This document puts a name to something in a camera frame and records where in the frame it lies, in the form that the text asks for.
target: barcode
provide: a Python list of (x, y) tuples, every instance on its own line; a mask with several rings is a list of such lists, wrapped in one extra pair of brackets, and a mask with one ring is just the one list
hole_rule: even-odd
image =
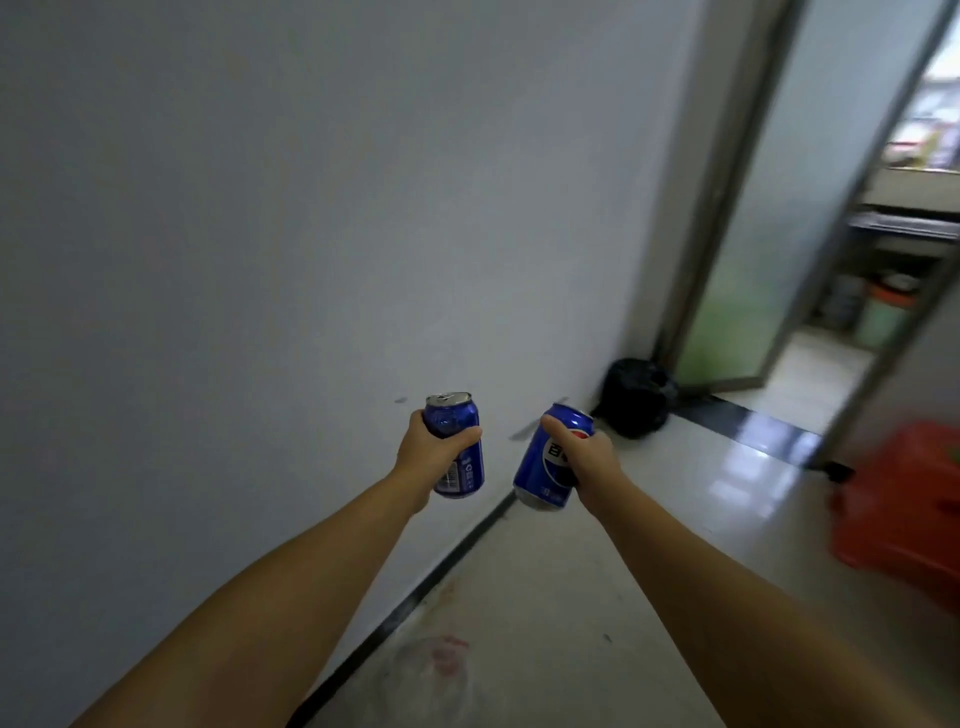
[(460, 473), (457, 471), (456, 461), (450, 463), (450, 467), (446, 469), (446, 475), (437, 481), (437, 490), (441, 493), (460, 492)]

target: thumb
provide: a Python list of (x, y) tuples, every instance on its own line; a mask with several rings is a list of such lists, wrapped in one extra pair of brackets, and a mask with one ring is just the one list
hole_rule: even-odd
[(543, 415), (543, 417), (540, 418), (540, 424), (543, 425), (543, 429), (546, 430), (546, 433), (550, 435), (550, 437), (560, 443), (561, 448), (570, 450), (576, 449), (580, 445), (580, 438), (570, 432), (570, 430), (566, 428), (566, 425), (556, 417)]
[(479, 425), (475, 425), (468, 427), (462, 432), (458, 432), (452, 437), (446, 438), (445, 442), (449, 443), (450, 449), (453, 450), (454, 456), (456, 456), (458, 452), (463, 452), (471, 445), (476, 445), (480, 442), (480, 435), (482, 434), (483, 429), (481, 429)]

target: hand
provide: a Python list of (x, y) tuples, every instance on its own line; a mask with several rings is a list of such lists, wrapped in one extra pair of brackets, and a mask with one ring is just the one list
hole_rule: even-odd
[(627, 482), (620, 469), (620, 461), (613, 449), (613, 442), (605, 432), (596, 432), (592, 437), (581, 439), (570, 432), (566, 425), (555, 417), (543, 415), (540, 424), (547, 434), (564, 449), (570, 467), (577, 475), (577, 493), (590, 513), (597, 515), (599, 498), (611, 488)]
[(482, 433), (480, 427), (468, 427), (463, 432), (441, 439), (431, 435), (426, 428), (422, 409), (410, 415), (410, 426), (400, 442), (392, 474), (412, 482), (422, 490), (418, 511), (426, 505), (430, 489), (440, 480), (441, 475), (446, 473), (453, 458), (479, 442)]

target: soda can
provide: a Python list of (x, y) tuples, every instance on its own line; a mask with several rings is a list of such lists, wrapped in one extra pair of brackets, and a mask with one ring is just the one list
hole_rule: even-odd
[[(426, 398), (423, 423), (434, 437), (445, 439), (479, 425), (480, 415), (470, 392), (447, 392)], [(457, 455), (433, 490), (443, 497), (467, 497), (480, 490), (481, 485), (483, 451), (478, 442)]]
[[(593, 435), (593, 418), (578, 409), (554, 403), (546, 414), (556, 417), (577, 437)], [(517, 500), (538, 511), (559, 511), (576, 484), (577, 476), (564, 449), (546, 433), (543, 425), (538, 426), (514, 476)]]

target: glossy floor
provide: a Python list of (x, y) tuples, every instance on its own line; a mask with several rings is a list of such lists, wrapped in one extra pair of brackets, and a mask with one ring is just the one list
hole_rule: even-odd
[(801, 328), (790, 338), (767, 386), (717, 397), (822, 435), (873, 359), (872, 353), (830, 331)]
[[(676, 417), (655, 437), (618, 446), (625, 471), (686, 525), (805, 602), (948, 724), (960, 724), (955, 620), (901, 584), (828, 555), (831, 486), (820, 475)], [(470, 645), (478, 699), (468, 725), (722, 725), (575, 500), (557, 514), (515, 504), (312, 725), (407, 725), (402, 714), (411, 711), (409, 724), (433, 725), (422, 701), (412, 710), (409, 699), (385, 699), (380, 670), (399, 645), (447, 634)], [(384, 711), (385, 703), (392, 707)]]

